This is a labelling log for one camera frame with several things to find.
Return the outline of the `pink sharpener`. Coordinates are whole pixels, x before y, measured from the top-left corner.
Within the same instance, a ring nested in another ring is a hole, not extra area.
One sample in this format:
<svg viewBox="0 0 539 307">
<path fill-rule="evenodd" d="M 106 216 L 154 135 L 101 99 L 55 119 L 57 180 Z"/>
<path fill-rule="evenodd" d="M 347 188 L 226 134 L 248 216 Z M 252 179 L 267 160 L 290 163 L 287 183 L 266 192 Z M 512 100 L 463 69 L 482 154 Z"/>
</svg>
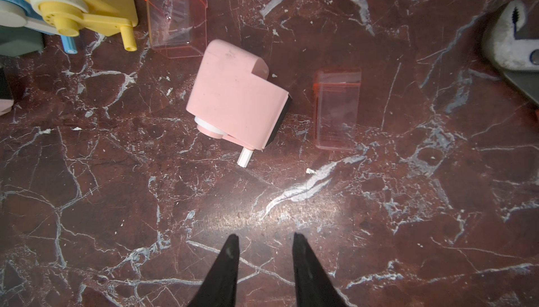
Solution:
<svg viewBox="0 0 539 307">
<path fill-rule="evenodd" d="M 241 146 L 240 167 L 272 143 L 292 102 L 289 92 L 269 82 L 269 71 L 261 57 L 213 40 L 188 99 L 186 110 L 202 134 Z"/>
</svg>

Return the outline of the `green pencil sharpener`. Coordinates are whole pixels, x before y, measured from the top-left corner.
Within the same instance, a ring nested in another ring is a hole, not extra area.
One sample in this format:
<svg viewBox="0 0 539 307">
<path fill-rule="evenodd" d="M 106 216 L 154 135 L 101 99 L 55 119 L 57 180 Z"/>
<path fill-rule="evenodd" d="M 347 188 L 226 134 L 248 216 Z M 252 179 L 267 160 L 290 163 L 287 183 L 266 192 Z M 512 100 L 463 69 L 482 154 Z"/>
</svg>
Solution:
<svg viewBox="0 0 539 307">
<path fill-rule="evenodd" d="M 43 35 L 28 28 L 1 26 L 1 55 L 17 57 L 44 48 Z"/>
</svg>

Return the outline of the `blue pencil sharpener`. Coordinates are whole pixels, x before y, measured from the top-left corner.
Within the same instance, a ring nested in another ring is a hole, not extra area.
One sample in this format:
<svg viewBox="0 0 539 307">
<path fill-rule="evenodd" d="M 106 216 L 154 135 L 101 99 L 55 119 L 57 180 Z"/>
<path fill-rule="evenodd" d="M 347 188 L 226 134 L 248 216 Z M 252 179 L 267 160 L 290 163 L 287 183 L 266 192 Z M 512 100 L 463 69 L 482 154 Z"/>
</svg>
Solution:
<svg viewBox="0 0 539 307">
<path fill-rule="evenodd" d="M 53 26 L 42 19 L 31 16 L 32 8 L 25 0 L 1 0 L 1 26 L 9 28 L 29 28 L 50 35 L 59 35 L 64 52 L 77 54 L 77 46 L 73 37 L 61 35 Z"/>
</svg>

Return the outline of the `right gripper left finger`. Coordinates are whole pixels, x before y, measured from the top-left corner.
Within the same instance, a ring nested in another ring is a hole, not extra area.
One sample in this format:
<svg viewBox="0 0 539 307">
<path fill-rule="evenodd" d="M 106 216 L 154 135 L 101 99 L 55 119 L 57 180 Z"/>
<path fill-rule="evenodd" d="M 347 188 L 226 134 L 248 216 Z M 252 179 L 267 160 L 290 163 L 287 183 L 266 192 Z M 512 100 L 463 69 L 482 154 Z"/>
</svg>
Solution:
<svg viewBox="0 0 539 307">
<path fill-rule="evenodd" d="M 239 258 L 239 237 L 231 234 L 188 306 L 234 307 L 237 297 Z"/>
</svg>

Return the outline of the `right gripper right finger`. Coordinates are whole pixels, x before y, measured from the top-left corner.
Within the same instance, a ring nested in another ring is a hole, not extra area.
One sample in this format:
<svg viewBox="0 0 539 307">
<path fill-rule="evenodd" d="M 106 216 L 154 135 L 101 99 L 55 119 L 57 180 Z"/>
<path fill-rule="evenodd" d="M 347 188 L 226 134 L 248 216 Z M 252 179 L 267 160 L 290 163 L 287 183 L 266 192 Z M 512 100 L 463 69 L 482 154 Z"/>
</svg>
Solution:
<svg viewBox="0 0 539 307">
<path fill-rule="evenodd" d="M 303 234 L 294 233 L 292 254 L 297 306 L 346 306 Z"/>
</svg>

